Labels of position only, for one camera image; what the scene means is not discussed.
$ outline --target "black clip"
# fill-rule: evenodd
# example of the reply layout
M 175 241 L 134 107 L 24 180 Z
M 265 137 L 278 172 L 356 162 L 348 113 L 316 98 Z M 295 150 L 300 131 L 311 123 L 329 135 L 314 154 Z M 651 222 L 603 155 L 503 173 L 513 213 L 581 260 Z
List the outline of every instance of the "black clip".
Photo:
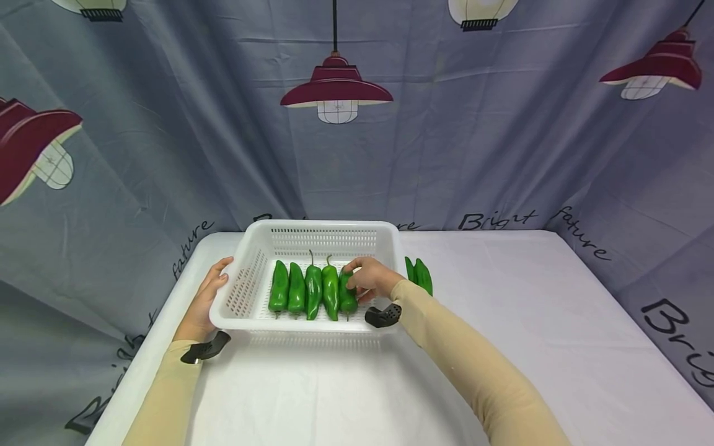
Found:
M 203 344 L 193 344 L 191 348 L 188 349 L 188 352 L 181 356 L 181 362 L 196 364 L 199 359 L 211 359 L 213 356 L 218 355 L 230 340 L 231 336 L 228 335 L 228 333 L 219 331 L 213 340 Z
M 401 307 L 395 303 L 380 311 L 377 307 L 370 307 L 364 313 L 364 320 L 373 327 L 384 328 L 394 325 L 401 316 Z

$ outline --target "green pepper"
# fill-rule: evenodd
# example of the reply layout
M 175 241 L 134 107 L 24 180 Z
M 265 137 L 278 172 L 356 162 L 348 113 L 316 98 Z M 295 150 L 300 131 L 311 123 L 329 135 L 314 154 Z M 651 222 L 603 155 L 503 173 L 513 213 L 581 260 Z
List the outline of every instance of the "green pepper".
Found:
M 290 263 L 288 311 L 294 315 L 298 315 L 305 311 L 305 279 L 303 279 L 303 271 L 295 262 Z
M 340 280 L 337 277 L 337 268 L 330 265 L 330 257 L 332 257 L 331 254 L 327 256 L 327 266 L 322 268 L 322 300 L 325 303 L 327 316 L 332 320 L 337 320 L 337 310 L 340 307 L 337 290 Z
M 405 257 L 404 261 L 406 262 L 406 278 L 409 279 L 410 282 L 416 283 L 416 277 L 414 277 L 414 265 L 411 264 L 409 257 Z
M 310 249 L 312 264 L 305 271 L 305 284 L 308 288 L 307 313 L 308 320 L 315 320 L 322 303 L 322 270 L 315 266 L 315 258 Z
M 273 286 L 270 290 L 268 309 L 275 313 L 275 319 L 288 306 L 288 268 L 281 261 L 275 262 Z
M 344 267 L 340 270 L 340 311 L 347 315 L 347 320 L 350 320 L 350 314 L 357 311 L 357 299 L 355 298 L 357 290 L 347 288 L 347 281 L 350 280 L 352 274 L 351 271 L 346 273 Z
M 420 258 L 416 259 L 416 263 L 414 264 L 414 275 L 416 276 L 416 284 L 424 288 L 429 295 L 434 295 L 434 290 L 431 285 L 431 274 Z

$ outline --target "right hand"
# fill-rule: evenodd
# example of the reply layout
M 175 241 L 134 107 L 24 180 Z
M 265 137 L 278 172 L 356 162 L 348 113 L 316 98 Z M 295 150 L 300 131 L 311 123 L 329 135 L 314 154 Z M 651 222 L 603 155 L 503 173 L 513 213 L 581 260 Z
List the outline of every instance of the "right hand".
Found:
M 372 257 L 357 257 L 345 265 L 346 273 L 360 268 L 347 282 L 350 290 L 357 288 L 359 300 L 371 300 L 378 295 L 391 299 L 392 290 L 404 277 Z

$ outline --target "gray backdrop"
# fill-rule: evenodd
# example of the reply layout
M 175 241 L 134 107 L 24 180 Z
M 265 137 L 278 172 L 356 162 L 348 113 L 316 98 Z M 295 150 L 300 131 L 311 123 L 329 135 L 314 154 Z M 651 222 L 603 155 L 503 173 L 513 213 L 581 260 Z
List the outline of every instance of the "gray backdrop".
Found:
M 698 0 L 522 0 L 468 33 L 447 0 L 340 0 L 341 54 L 394 98 L 344 125 L 279 105 L 329 0 L 62 3 L 0 2 L 0 96 L 83 120 L 70 184 L 0 207 L 2 441 L 81 444 L 198 240 L 270 217 L 555 230 L 714 404 L 714 2 L 702 86 L 626 101 L 599 78 Z

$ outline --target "white table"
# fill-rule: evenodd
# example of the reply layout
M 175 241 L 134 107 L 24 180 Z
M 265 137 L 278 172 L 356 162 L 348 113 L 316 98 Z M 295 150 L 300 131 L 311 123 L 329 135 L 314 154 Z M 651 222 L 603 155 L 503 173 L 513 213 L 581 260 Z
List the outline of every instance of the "white table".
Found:
M 121 443 L 198 284 L 241 236 L 199 243 L 87 445 Z M 435 296 L 533 381 L 574 445 L 714 441 L 714 414 L 557 235 L 415 232 L 402 241 L 429 267 Z M 485 444 L 409 339 L 340 342 L 235 336 L 205 364 L 187 443 Z M 338 437 L 344 423 L 354 428 Z

